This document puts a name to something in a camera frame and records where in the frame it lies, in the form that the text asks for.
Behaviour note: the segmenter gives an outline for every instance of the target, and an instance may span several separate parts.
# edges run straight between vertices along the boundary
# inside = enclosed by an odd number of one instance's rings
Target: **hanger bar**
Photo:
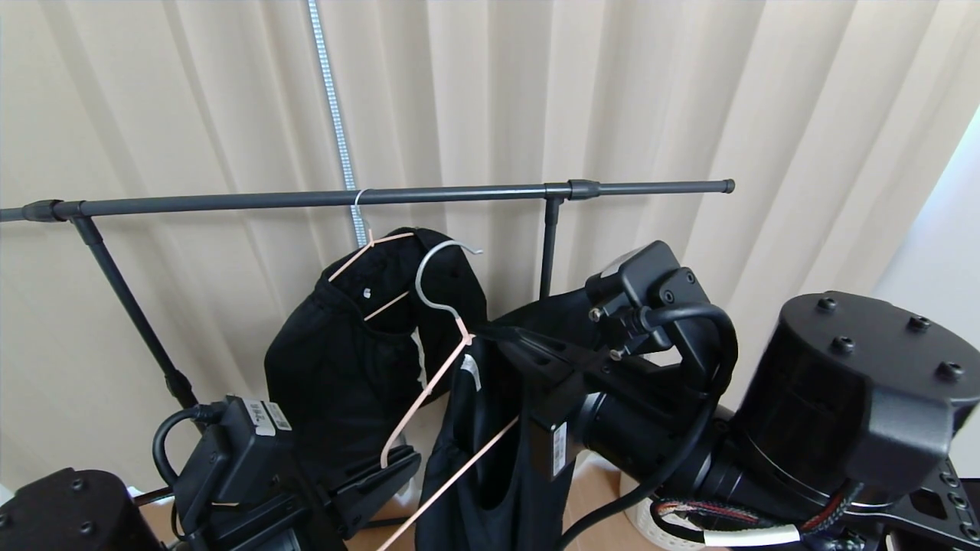
[[[400,187],[372,189],[362,205],[400,203],[443,203],[456,201],[503,201],[511,199],[591,199],[602,195],[655,195],[663,193],[731,193],[731,179],[707,181],[660,181],[640,183],[599,183],[569,180],[563,183],[533,185],[483,185],[456,187]],[[280,193],[229,193],[224,195],[184,195],[109,199],[102,201],[61,201],[30,203],[20,208],[0,210],[0,222],[65,222],[74,217],[181,213],[194,211],[233,211],[353,205],[357,191],[294,191]]]

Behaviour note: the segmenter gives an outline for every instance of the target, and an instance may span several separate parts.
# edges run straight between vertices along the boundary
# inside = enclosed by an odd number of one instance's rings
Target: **barcode label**
[[[245,404],[245,409],[248,411],[248,416],[252,418],[252,425],[255,426],[255,433],[259,436],[275,436],[275,427],[272,426],[272,420],[269,419],[269,414],[266,412],[266,408],[262,407],[262,402],[259,400],[242,398],[242,403]]]
[[[562,423],[552,435],[552,477],[564,469],[564,449],[567,440],[568,423]]]
[[[279,405],[275,402],[263,402],[266,404],[266,409],[269,410],[269,416],[272,417],[272,422],[275,423],[275,427],[279,430],[292,430],[293,426],[286,421],[286,414],[282,413],[279,409]]]

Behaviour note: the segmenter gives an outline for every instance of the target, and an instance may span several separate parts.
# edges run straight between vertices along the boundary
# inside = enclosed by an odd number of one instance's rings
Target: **vertical rack post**
[[[551,272],[555,265],[555,235],[558,231],[558,212],[563,201],[561,197],[545,199],[545,242],[541,254],[541,286],[538,290],[538,299],[546,298],[551,294]]]
[[[116,261],[113,260],[112,254],[109,253],[109,249],[102,239],[99,228],[96,227],[91,218],[86,216],[72,217],[71,222],[74,228],[78,230],[78,235],[81,236],[81,240],[92,251],[95,262],[98,263],[99,268],[102,269],[102,273],[109,281],[113,291],[116,292],[116,296],[119,297],[122,307],[129,314],[129,319],[132,320],[132,323],[136,326],[136,330],[139,331],[139,336],[143,337],[143,342],[146,343],[146,346],[150,349],[150,353],[153,354],[153,358],[160,365],[161,371],[164,372],[164,381],[167,383],[167,389],[171,392],[171,396],[176,398],[177,402],[183,408],[190,408],[197,405],[197,397],[194,396],[190,381],[176,368],[171,361],[171,357],[167,355],[167,350],[164,349],[164,345],[157,337],[157,333],[150,326],[149,320],[146,319],[146,315],[143,314],[139,303],[136,302],[136,297],[129,290],[129,285],[126,284],[123,274],[120,272],[119,267],[116,266]]]

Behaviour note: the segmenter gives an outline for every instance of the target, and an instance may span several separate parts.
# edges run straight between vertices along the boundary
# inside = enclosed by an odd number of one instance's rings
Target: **curtain fold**
[[[731,195],[565,203],[553,292],[662,239],[739,331],[737,406],[780,305],[870,292],[980,103],[971,2],[320,2],[361,188],[732,177]],[[0,203],[343,189],[304,2],[0,5]],[[364,207],[532,300],[542,201]],[[98,220],[202,400],[356,244],[342,208]],[[175,408],[69,225],[0,228],[0,480],[159,485]],[[180,464],[195,441],[172,437]]]

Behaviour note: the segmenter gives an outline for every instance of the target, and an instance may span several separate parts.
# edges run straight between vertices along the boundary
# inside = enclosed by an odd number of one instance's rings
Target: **black metal rod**
[[[555,265],[555,235],[558,232],[558,213],[562,208],[558,197],[545,199],[545,243],[541,255],[541,286],[538,298],[546,298],[551,294],[551,273]]]
[[[123,279],[123,274],[120,272],[119,267],[116,266],[116,261],[113,260],[112,254],[106,248],[106,244],[102,240],[102,234],[99,233],[99,228],[92,222],[92,219],[87,217],[75,217],[72,219],[72,223],[75,229],[78,230],[78,234],[81,235],[81,240],[92,251],[95,262],[102,269],[102,273],[105,274],[109,284],[116,291],[116,296],[119,297],[122,307],[125,308],[126,313],[129,314],[129,319],[132,320],[132,323],[136,326],[136,330],[139,331],[139,336],[143,337],[143,342],[146,343],[146,346],[150,349],[150,353],[153,354],[153,358],[160,366],[161,371],[164,372],[164,380],[167,382],[167,389],[170,390],[171,395],[185,409],[196,405],[198,403],[197,397],[194,396],[190,381],[176,368],[171,361],[171,357],[167,355],[163,343],[160,342],[157,333],[150,326],[146,315],[143,314],[139,303],[136,302],[136,297],[132,295],[132,291],[129,290],[129,285]]]
[[[359,204],[443,203],[456,201],[501,201],[511,199],[588,199],[600,195],[652,195],[659,193],[730,193],[730,179],[711,181],[663,181],[645,183],[598,183],[572,180],[565,183],[534,185],[486,185],[459,187],[407,187],[370,189]],[[283,193],[233,193],[110,199],[105,201],[52,201],[51,218],[44,222],[63,222],[75,216],[97,217],[147,213],[282,209],[353,205],[357,191],[296,191]],[[40,220],[31,210],[37,204],[0,210],[0,222]]]

